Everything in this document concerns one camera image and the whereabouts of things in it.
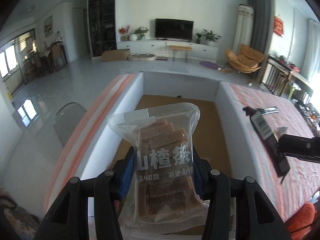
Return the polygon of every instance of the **black bookshelf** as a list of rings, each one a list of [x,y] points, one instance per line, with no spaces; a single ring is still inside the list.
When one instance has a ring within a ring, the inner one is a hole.
[[[115,0],[89,0],[88,11],[93,56],[116,49]]]

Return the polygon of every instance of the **white vase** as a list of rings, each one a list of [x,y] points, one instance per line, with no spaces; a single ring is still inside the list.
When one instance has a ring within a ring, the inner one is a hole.
[[[207,41],[208,46],[214,46],[214,41]]]
[[[138,39],[138,35],[137,34],[131,34],[129,36],[129,41],[136,41]]]

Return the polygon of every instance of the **transparent chair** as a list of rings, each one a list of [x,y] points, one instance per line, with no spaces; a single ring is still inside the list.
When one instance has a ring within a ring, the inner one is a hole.
[[[53,127],[63,147],[87,110],[78,103],[69,103],[61,108],[53,119]]]

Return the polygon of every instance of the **orange fabric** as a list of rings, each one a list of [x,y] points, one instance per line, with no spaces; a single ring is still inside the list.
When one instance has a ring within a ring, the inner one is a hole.
[[[260,69],[259,63],[264,60],[262,53],[244,44],[241,44],[238,56],[231,49],[227,49],[226,57],[231,66],[242,73],[257,71]]]
[[[310,202],[305,203],[302,208],[285,223],[287,230],[292,232],[312,224],[315,213],[315,206]],[[310,226],[292,233],[292,240],[301,240],[309,230]]]
[[[249,46],[244,45],[244,44],[240,45],[240,53],[239,54],[243,54],[247,58],[254,59],[257,62],[262,62],[262,60],[264,60],[264,55],[261,52],[255,50],[253,48],[250,48]]]

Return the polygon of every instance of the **cardboard box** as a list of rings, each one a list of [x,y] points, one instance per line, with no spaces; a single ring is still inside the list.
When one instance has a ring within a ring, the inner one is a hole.
[[[128,60],[129,49],[107,50],[101,54],[102,62]]]

